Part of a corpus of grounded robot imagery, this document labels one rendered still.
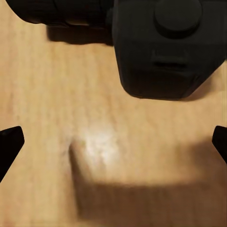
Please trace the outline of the digital camera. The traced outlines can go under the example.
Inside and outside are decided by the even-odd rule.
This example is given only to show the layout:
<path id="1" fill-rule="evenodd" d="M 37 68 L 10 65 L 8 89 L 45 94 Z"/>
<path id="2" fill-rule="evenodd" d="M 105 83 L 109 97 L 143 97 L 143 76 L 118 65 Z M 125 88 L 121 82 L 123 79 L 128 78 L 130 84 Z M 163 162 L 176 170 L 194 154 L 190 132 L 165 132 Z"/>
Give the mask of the digital camera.
<path id="1" fill-rule="evenodd" d="M 6 0 L 22 20 L 113 37 L 129 94 L 181 99 L 227 60 L 227 0 Z"/>

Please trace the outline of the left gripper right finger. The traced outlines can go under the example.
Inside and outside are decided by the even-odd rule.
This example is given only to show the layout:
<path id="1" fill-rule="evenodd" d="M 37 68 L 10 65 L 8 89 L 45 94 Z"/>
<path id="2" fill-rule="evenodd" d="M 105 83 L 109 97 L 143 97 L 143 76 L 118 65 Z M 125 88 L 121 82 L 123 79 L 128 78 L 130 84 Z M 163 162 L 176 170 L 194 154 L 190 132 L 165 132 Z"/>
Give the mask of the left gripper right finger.
<path id="1" fill-rule="evenodd" d="M 227 164 L 227 128 L 216 126 L 212 143 Z"/>

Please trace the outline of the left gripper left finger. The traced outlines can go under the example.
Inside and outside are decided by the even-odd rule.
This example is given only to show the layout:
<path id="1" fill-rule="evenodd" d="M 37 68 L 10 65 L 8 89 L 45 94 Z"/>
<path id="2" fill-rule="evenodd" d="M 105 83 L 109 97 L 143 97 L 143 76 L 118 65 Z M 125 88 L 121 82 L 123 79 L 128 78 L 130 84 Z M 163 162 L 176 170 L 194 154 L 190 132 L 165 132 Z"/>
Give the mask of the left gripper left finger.
<path id="1" fill-rule="evenodd" d="M 25 143 L 21 126 L 0 131 L 0 182 Z"/>

